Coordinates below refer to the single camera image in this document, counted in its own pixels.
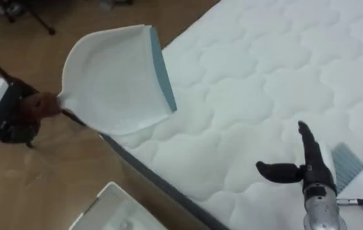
quilted pattern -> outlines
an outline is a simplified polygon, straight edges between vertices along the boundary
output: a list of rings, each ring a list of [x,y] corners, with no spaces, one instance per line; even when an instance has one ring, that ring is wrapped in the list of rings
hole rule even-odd
[[[178,111],[113,138],[231,229],[303,229],[299,185],[255,168],[304,161],[298,120],[363,160],[363,1],[223,0],[164,57]]]

black tripod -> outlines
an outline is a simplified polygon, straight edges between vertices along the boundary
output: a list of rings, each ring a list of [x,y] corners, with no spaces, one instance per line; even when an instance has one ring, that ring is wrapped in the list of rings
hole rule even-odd
[[[8,9],[12,6],[13,3],[20,4],[22,9],[30,13],[41,24],[41,26],[43,26],[48,31],[50,35],[55,34],[55,29],[45,23],[25,0],[0,0],[0,7],[3,9],[4,15],[7,17],[10,23],[15,22],[15,17],[8,12]]]
[[[27,92],[33,92],[33,93],[38,93],[39,91],[36,90],[34,87],[30,86],[29,84],[25,83],[24,81],[17,79],[15,77],[12,77],[11,75],[9,75],[3,68],[0,67],[0,76],[2,78],[4,78],[7,82],[20,82],[22,85],[24,85],[24,87],[26,88]],[[64,114],[65,116],[67,116],[68,118],[70,118],[72,121],[82,125],[82,126],[86,126],[79,118],[77,118],[75,115],[73,115],[72,113],[63,110],[62,114]]]

brown floor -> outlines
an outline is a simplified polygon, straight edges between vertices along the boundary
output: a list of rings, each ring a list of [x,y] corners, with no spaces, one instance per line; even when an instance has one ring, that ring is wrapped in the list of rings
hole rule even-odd
[[[58,92],[65,58],[82,36],[153,24],[165,46],[217,1],[135,0],[111,11],[100,10],[96,0],[42,1],[36,7],[57,35],[49,36],[28,15],[14,24],[0,16],[0,64],[40,91]],[[0,230],[68,229],[108,181],[130,193],[140,190],[127,183],[118,157],[94,131],[65,117],[44,120],[34,145],[0,144]],[[148,208],[176,228],[174,213]]]

white dustpan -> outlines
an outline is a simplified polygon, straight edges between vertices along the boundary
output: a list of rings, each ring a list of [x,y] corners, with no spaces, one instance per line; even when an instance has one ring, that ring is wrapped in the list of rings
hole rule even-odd
[[[110,182],[70,230],[167,230],[148,210]]]
[[[58,99],[87,126],[126,135],[176,110],[157,32],[130,26],[81,38],[69,53]]]

white container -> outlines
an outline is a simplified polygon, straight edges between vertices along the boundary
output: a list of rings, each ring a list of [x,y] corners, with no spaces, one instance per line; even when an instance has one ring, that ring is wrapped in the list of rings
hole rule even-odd
[[[110,182],[69,230],[167,230],[148,210]]]

